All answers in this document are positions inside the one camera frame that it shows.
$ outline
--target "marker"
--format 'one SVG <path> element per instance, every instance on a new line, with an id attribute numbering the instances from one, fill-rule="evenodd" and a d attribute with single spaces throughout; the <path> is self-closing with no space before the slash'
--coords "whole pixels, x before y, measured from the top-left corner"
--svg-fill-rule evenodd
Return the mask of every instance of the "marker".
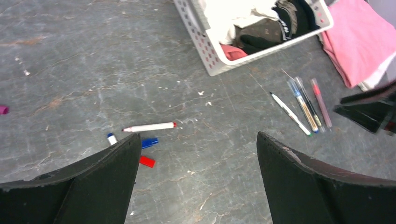
<path id="1" fill-rule="evenodd" d="M 288 114 L 288 116 L 297 123 L 297 125 L 301 128 L 301 130 L 303 130 L 303 132 L 308 135 L 311 136 L 311 132 L 303 125 L 303 123 L 301 123 L 301 121 L 298 120 L 297 116 L 293 113 L 293 111 L 291 111 L 291 109 L 289 109 L 286 104 L 284 102 L 281 101 L 280 98 L 278 98 L 275 94 L 269 92 L 272 96 L 272 98 L 275 100 L 275 102 L 277 102 L 279 104 L 279 106 L 286 112 L 286 114 Z"/>
<path id="2" fill-rule="evenodd" d="M 114 145 L 115 143 L 117 143 L 117 139 L 115 138 L 113 133 L 107 134 L 107 140 L 109 140 L 109 143 L 111 146 Z"/>
<path id="3" fill-rule="evenodd" d="M 113 135 L 113 133 L 109 133 L 109 134 L 107 135 L 107 139 L 109 140 L 109 143 L 110 143 L 111 146 L 114 145 L 115 143 L 117 143 L 117 139 L 115 138 L 115 136 Z M 157 144 L 157 143 L 158 143 L 158 139 L 156 139 L 156 138 L 154 138 L 154 139 L 149 139 L 149 140 L 150 140 L 151 143 L 155 142 L 155 141 L 153 141 L 153 140 L 157 140 L 156 143 L 153 143 L 153 144 Z M 143 164 L 143 165 L 145 165 L 145 166 L 148 166 L 148 167 L 150 167 L 150 168 L 153 168 L 154 165 L 156 164 L 156 161 L 153 160 L 153 159 L 150 159 L 149 157 L 146 157 L 146 156 L 141 155 L 141 156 L 140 156 L 139 163 L 140 163 L 140 164 Z"/>
<path id="4" fill-rule="evenodd" d="M 296 83 L 297 83 L 298 88 L 300 89 L 300 92 L 301 92 L 302 95 L 303 95 L 303 98 L 304 98 L 306 104 L 308 105 L 308 109 L 310 110 L 310 112 L 311 112 L 313 118 L 314 118 L 315 121 L 316 121 L 316 124 L 318 125 L 319 129 L 320 129 L 322 132 L 325 132 L 326 129 L 322 126 L 322 122 L 320 122 L 320 119 L 319 119 L 319 117 L 318 117 L 318 114 L 316 113 L 315 108 L 313 108 L 313 106 L 312 106 L 312 103 L 311 103 L 311 101 L 310 101 L 310 99 L 309 99 L 309 97 L 308 97 L 308 95 L 307 95 L 307 92 L 305 91 L 305 88 L 304 88 L 304 84 L 303 84 L 302 79 L 301 79 L 300 77 L 295 77 L 294 79 L 295 79 L 295 81 L 296 81 Z"/>
<path id="5" fill-rule="evenodd" d="M 315 78 L 311 79 L 311 84 L 312 84 L 313 93 L 315 94 L 316 99 L 318 100 L 320 110 L 322 112 L 323 118 L 325 119 L 326 126 L 328 128 L 331 128 L 332 121 L 330 120 L 329 113 L 327 113 L 326 105 L 323 101 L 322 94 L 320 93 L 320 89 Z"/>
<path id="6" fill-rule="evenodd" d="M 300 107 L 303 110 L 305 117 L 307 118 L 307 121 L 312 128 L 312 131 L 314 133 L 319 133 L 318 126 L 316 126 L 315 120 L 313 119 L 311 113 L 309 112 L 307 104 L 304 102 L 304 99 L 301 96 L 301 93 L 297 88 L 296 82 L 294 82 L 294 79 L 290 78 L 288 80 L 287 84 L 289 85 L 291 91 L 294 93 L 294 96 L 296 97 L 298 103 L 300 104 Z"/>
<path id="7" fill-rule="evenodd" d="M 133 126 L 124 128 L 123 132 L 145 132 L 145 131 L 153 131 L 153 130 L 161 130 L 176 127 L 175 122 L 168 122 L 162 124 L 154 124 L 154 125 L 142 125 L 142 126 Z"/>

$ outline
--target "pink towel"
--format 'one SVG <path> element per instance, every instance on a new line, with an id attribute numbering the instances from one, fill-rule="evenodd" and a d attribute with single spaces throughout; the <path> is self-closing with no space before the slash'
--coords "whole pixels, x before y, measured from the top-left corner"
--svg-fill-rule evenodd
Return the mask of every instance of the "pink towel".
<path id="1" fill-rule="evenodd" d="M 339 0 L 329 10 L 334 27 L 322 34 L 323 49 L 353 88 L 396 52 L 396 30 L 364 0 Z"/>
<path id="2" fill-rule="evenodd" d="M 242 49 L 231 46 L 231 45 L 223 45 L 220 44 L 221 48 L 224 51 L 227 59 L 230 61 L 234 61 L 236 59 L 240 59 L 242 57 L 248 56 Z"/>

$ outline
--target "white cloth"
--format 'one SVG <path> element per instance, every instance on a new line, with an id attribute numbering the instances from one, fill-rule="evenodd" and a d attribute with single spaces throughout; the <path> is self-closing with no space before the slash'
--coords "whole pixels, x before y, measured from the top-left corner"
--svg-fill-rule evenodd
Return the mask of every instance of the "white cloth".
<path id="1" fill-rule="evenodd" d="M 361 88 L 363 92 L 371 90 L 375 88 L 376 85 L 378 85 L 383 75 L 385 74 L 386 69 L 388 68 L 392 60 L 395 58 L 395 56 L 396 56 L 396 52 L 393 53 L 391 56 L 389 56 L 384 62 L 382 62 L 378 67 L 378 69 L 375 70 L 374 73 L 371 74 L 369 78 L 358 84 L 358 86 Z"/>
<path id="2" fill-rule="evenodd" d="M 278 20 L 272 7 L 278 0 L 199 0 L 213 34 L 221 44 L 235 39 L 235 26 L 247 27 L 264 18 Z"/>

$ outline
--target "gray concrete floor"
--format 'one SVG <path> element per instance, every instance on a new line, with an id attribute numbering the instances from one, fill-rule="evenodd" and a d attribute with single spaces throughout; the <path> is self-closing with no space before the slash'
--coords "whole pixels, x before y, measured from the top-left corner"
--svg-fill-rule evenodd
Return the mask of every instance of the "gray concrete floor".
<path id="1" fill-rule="evenodd" d="M 142 152 L 157 164 L 139 168 L 128 224 L 272 223 L 258 131 L 337 167 L 396 180 L 395 138 L 333 112 L 332 131 L 306 137 L 268 95 L 303 119 L 281 69 L 306 85 L 316 77 L 329 108 L 359 92 L 344 86 L 316 37 L 209 77 L 170 0 L 4 0 L 0 105 L 10 113 L 0 116 L 0 182 L 98 152 L 109 132 L 121 139 L 124 127 L 169 121 L 180 128 L 142 133 L 159 138 Z"/>

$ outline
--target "white marker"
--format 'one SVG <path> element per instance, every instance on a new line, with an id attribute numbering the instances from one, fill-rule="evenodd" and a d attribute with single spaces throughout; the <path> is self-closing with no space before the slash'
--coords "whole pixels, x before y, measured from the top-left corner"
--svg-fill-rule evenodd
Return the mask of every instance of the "white marker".
<path id="1" fill-rule="evenodd" d="M 133 126 L 124 128 L 123 132 L 145 132 L 145 131 L 153 131 L 153 130 L 161 130 L 176 127 L 175 122 L 168 122 L 162 124 L 154 124 L 154 125 L 142 125 L 142 126 Z"/>
<path id="2" fill-rule="evenodd" d="M 293 111 L 291 111 L 291 109 L 289 109 L 286 104 L 284 102 L 281 101 L 280 98 L 278 98 L 274 93 L 271 93 L 272 98 L 274 98 L 274 100 L 279 104 L 279 106 L 288 114 L 288 116 L 298 124 L 298 126 L 301 128 L 301 130 L 303 130 L 303 132 L 308 135 L 311 136 L 311 132 L 303 125 L 303 123 L 301 123 L 301 121 L 298 120 L 297 116 L 293 113 Z"/>
<path id="3" fill-rule="evenodd" d="M 117 143 L 117 139 L 115 138 L 113 133 L 107 134 L 107 140 L 109 140 L 111 146 Z"/>

